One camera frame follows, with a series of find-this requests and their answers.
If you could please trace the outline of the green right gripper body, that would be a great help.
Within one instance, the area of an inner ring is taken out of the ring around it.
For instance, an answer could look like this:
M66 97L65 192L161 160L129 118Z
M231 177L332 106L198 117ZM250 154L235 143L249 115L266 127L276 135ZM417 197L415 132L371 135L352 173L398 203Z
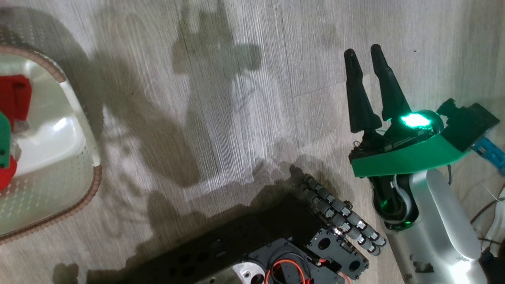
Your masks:
M434 169L467 155L442 136L444 123L434 111L422 110L393 119L384 133L365 131L350 153L359 178L394 176Z

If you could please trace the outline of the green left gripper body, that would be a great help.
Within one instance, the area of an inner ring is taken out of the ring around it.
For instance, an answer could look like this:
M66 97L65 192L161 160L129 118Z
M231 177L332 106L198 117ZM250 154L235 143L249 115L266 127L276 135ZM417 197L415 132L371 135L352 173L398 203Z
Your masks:
M0 168L10 167L11 155L11 123L0 112Z

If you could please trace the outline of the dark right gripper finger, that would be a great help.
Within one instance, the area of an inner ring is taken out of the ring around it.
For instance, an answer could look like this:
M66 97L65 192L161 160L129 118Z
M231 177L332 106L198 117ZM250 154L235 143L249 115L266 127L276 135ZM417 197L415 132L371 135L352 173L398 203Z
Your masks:
M350 131L375 131L382 127L381 119L373 112L363 85L363 71L353 49L344 52L346 65L346 91Z
M373 70L380 85L382 119L389 121L410 114L411 108L379 44L371 46L371 58Z

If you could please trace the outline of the red garment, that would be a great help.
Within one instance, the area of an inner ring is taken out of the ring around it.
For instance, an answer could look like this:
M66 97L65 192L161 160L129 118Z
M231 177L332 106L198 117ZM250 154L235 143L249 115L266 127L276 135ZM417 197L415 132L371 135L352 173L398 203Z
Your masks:
M0 112L11 123L11 164L9 168L0 168L0 191L11 183L17 170L13 138L16 121L25 121L30 108L32 86L24 75L0 76Z

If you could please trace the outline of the cream perforated laundry basket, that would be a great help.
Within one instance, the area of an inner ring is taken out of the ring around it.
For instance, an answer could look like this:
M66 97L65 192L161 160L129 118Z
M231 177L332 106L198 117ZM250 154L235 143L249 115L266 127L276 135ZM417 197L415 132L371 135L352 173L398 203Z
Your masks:
M82 210L102 178L99 149L68 76L53 59L0 26L0 76L32 87L25 121L16 121L17 170L0 191L0 246Z

